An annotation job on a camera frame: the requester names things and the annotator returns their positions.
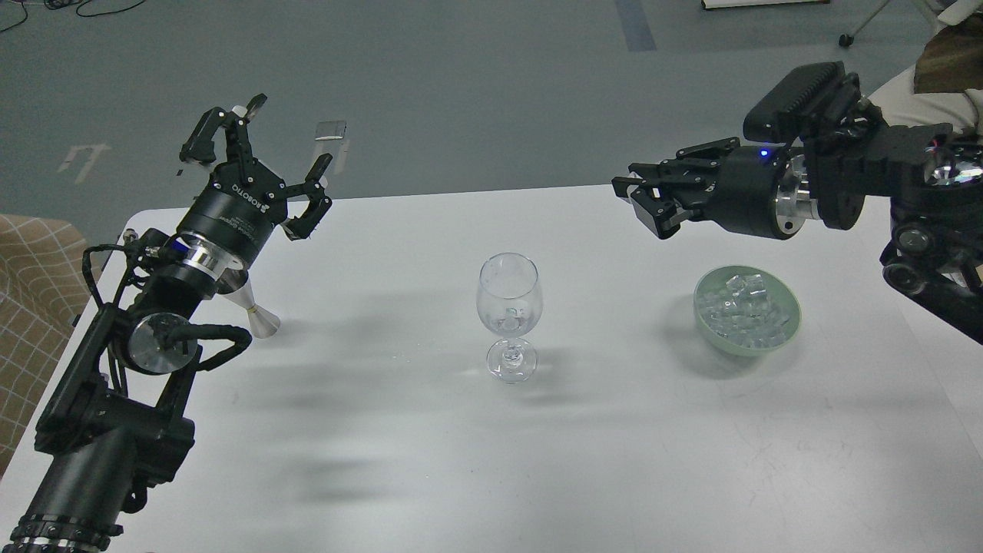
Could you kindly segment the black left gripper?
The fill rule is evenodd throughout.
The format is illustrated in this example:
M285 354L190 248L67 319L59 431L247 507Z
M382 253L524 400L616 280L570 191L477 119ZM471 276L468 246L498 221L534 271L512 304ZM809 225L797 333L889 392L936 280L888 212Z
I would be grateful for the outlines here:
M331 153L317 157L305 180L293 186L253 156L248 125L267 99L258 94L246 106L207 110L179 151L180 161L204 167L212 176L177 225L177 235L187 244L197 240L217 246L243 270L255 263L278 224L289 240L306 240L333 205L322 185ZM215 146L219 131L225 141L222 162ZM301 216L286 217L286 200L299 197L306 198L306 209Z

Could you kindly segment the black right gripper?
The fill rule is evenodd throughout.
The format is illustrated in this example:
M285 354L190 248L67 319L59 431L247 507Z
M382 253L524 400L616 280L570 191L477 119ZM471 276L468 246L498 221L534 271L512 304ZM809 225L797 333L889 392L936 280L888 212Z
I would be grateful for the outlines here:
M787 240L804 224L796 210L786 211L790 161L783 148L741 146L739 137L725 137L679 148L660 162L632 162L629 175L611 185L660 240L685 221L705 220L731 233Z

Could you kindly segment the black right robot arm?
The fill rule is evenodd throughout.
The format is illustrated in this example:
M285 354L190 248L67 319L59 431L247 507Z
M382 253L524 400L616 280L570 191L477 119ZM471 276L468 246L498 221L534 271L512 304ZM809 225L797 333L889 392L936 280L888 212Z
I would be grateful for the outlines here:
M657 238L685 221L786 240L808 220L850 230L867 198L889 201L882 278L981 340L981 148L942 126L893 127L854 92L771 92L728 137L612 179Z

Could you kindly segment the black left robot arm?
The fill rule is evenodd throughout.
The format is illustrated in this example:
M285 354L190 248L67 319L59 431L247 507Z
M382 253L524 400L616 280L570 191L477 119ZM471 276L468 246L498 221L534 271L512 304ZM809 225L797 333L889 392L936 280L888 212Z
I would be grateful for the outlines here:
M172 481L194 445L185 416L194 378L236 358L267 330L193 323L215 295L260 314L249 272L274 230L304 240L333 200L319 155L304 180L286 184L253 153L249 126L266 103L211 108L179 153L208 171L176 230L128 233L84 249L81 273L94 319L36 422L45 473L5 552L104 552L118 518Z

